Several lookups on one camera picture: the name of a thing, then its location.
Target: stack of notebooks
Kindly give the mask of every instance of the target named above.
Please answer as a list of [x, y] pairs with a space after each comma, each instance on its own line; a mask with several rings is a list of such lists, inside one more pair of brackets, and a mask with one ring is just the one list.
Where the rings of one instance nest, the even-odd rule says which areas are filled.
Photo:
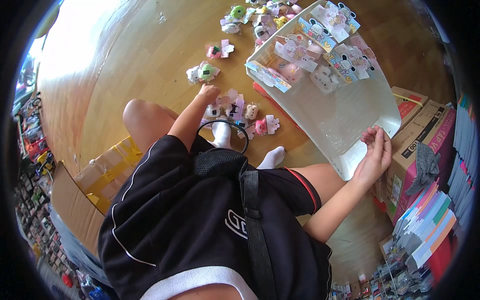
[[448, 195], [453, 201], [452, 209], [458, 219], [454, 233], [463, 239], [470, 221], [470, 211], [475, 193], [478, 160], [478, 135], [472, 105], [463, 95], [456, 110], [454, 147], [457, 150], [452, 174], [448, 180]]
[[438, 190], [437, 182], [423, 189], [400, 217], [395, 229], [394, 248], [405, 249], [409, 272], [422, 267], [453, 228], [456, 217], [449, 205], [452, 200]]

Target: green plush toy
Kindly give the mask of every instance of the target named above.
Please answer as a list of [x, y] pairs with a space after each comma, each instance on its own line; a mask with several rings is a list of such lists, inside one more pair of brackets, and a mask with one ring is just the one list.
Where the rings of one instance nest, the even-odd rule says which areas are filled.
[[235, 19], [239, 19], [245, 15], [245, 8], [241, 5], [237, 5], [232, 9], [230, 15]]
[[206, 63], [199, 72], [199, 77], [202, 80], [208, 80], [211, 76], [215, 73], [215, 68], [211, 65]]

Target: red stripe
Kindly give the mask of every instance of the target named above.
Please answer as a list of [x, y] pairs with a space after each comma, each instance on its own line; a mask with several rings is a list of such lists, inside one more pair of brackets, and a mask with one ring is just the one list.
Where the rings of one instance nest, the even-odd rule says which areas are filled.
[[316, 212], [317, 211], [317, 202], [315, 201], [315, 197], [313, 196], [313, 192], [312, 190], [310, 189], [310, 187], [308, 186], [308, 184], [305, 182], [305, 180], [303, 180], [303, 178], [301, 176], [299, 176], [296, 172], [290, 170], [289, 168], [287, 167], [284, 167], [285, 169], [287, 169], [290, 173], [293, 174], [293, 176], [295, 176], [298, 180], [300, 180], [300, 182], [303, 184], [303, 186], [305, 187], [305, 189], [307, 189], [308, 193], [310, 194], [310, 197], [312, 198], [312, 201], [313, 201], [313, 212]]

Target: foot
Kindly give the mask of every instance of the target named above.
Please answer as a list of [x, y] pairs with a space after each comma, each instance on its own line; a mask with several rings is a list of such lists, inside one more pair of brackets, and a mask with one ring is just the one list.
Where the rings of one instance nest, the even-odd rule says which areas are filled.
[[[217, 120], [226, 120], [226, 116], [220, 116]], [[210, 142], [215, 148], [226, 148], [231, 149], [230, 146], [230, 137], [232, 135], [232, 130], [230, 129], [230, 125], [223, 122], [215, 122], [212, 123], [212, 133], [215, 137], [213, 142]]]
[[282, 146], [278, 146], [277, 148], [268, 152], [267, 155], [265, 155], [264, 160], [257, 167], [257, 169], [259, 170], [273, 169], [275, 168], [276, 165], [279, 165], [284, 158], [285, 158], [285, 148]]

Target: person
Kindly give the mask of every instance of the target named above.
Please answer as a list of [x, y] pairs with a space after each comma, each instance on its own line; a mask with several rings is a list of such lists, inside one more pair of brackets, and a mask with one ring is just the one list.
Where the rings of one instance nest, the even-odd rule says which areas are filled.
[[[98, 254], [121, 299], [257, 299], [238, 181], [193, 173], [196, 155], [229, 147], [230, 128], [214, 123], [215, 141], [196, 134], [220, 89], [203, 85], [178, 116], [134, 99], [124, 124], [144, 153], [103, 221]], [[325, 244], [391, 162], [382, 128], [360, 138], [367, 154], [344, 182], [330, 164], [274, 168], [284, 149], [258, 171], [261, 227], [280, 299], [326, 299], [332, 251]], [[302, 227], [295, 216], [312, 214]]]

